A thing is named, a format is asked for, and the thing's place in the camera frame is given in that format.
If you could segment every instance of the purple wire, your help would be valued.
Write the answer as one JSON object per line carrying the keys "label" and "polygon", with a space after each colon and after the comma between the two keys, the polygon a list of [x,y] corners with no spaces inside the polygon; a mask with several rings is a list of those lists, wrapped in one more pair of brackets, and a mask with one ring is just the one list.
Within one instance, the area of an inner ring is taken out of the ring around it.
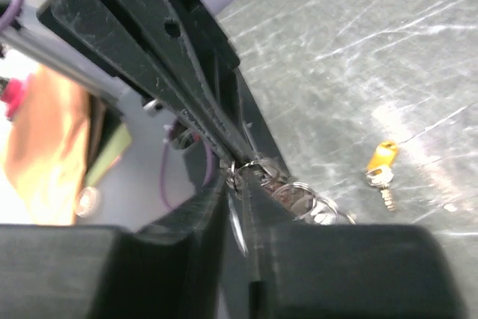
{"label": "purple wire", "polygon": [[[177,122],[178,120],[175,120],[171,124],[170,129],[167,132],[168,140],[170,139],[171,132],[173,131]],[[202,186],[204,187],[209,183],[209,181],[212,179],[212,176],[214,174],[214,157],[213,157],[213,152],[211,147],[204,141],[202,142],[202,144],[204,145],[204,150],[206,154],[206,170],[205,170],[204,180],[202,181]],[[167,158],[170,153],[170,148],[171,148],[171,145],[169,142],[164,145],[163,158],[161,159],[161,165],[159,167],[159,194],[166,208],[172,211],[174,208],[171,206],[170,201],[168,200],[167,194],[166,194],[166,165],[167,165]]]}
{"label": "purple wire", "polygon": [[23,0],[12,0],[10,2],[5,12],[0,16],[0,33],[12,25],[20,11],[22,11],[22,6]]}

